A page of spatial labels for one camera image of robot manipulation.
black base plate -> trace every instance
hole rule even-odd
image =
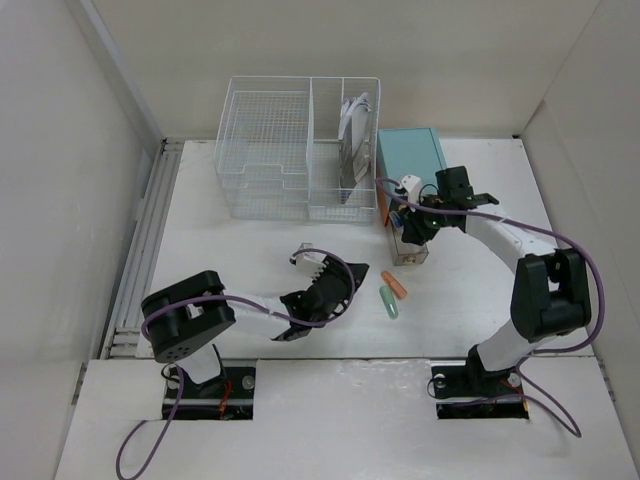
[[[174,367],[167,369],[170,377],[177,379]],[[253,419],[253,394],[255,391],[256,368],[253,366],[225,366],[227,380],[231,381],[231,394],[226,402],[224,416],[220,411],[220,401],[225,395],[226,380],[208,382],[205,388],[193,383],[185,375],[185,386],[176,420],[251,420]],[[253,388],[245,388],[242,380],[253,377]],[[167,388],[162,418],[167,419],[178,393],[177,388]]]
[[[515,369],[505,370],[482,381],[472,381],[466,365],[434,365],[431,367],[434,396],[438,400],[455,397],[493,398],[516,393],[516,389],[507,383],[509,375]],[[464,405],[464,402],[439,402],[436,405],[438,418],[529,418],[526,403],[513,398],[507,401]]]
[[[514,393],[514,389],[504,384],[510,370],[504,374],[487,378],[482,383],[471,382],[464,365],[434,365],[431,367],[435,397],[444,400],[452,397],[498,397]]]

gray wall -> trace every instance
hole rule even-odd
[[[602,0],[524,142],[554,227],[596,257],[606,324],[596,343],[640,465],[640,1]]]
[[[0,465],[54,474],[142,148],[63,0],[0,1]]]
[[[380,126],[520,133],[598,0],[94,0],[166,135],[232,75],[376,76]]]

white table surface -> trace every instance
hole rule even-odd
[[[247,293],[275,296],[307,288],[288,258],[302,242],[371,268],[352,309],[339,322],[291,343],[227,330],[216,344],[227,358],[464,357],[509,317],[513,275],[484,245],[458,230],[428,244],[423,265],[393,267],[379,215],[370,226],[231,219],[213,165],[215,142],[187,142],[176,180],[151,293],[203,270]],[[442,139],[449,166],[466,165],[475,191],[497,197],[509,214],[549,228],[520,140]],[[390,270],[409,297],[391,320],[380,300]],[[584,339],[579,330],[550,346]],[[591,348],[581,354],[592,354]],[[143,339],[138,356],[151,355]]]
[[[115,478],[127,433],[160,418],[159,371],[151,360],[89,364],[57,480]],[[595,358],[534,358],[524,372],[568,408],[582,439],[535,405],[530,421],[437,420],[428,360],[259,361],[254,419],[175,422],[142,479],[638,479]],[[163,425],[136,433],[125,475]]]

green marker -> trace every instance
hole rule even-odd
[[[393,292],[391,291],[391,287],[389,285],[383,285],[380,287],[380,297],[384,302],[384,308],[387,309],[387,314],[389,318],[395,320],[398,318],[398,306],[396,305],[396,299],[393,297]]]

wire mesh basket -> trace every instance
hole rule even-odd
[[[344,99],[364,92],[372,110],[362,146],[369,170],[344,195],[340,109]],[[233,77],[214,154],[231,216],[371,222],[379,100],[376,78]]]

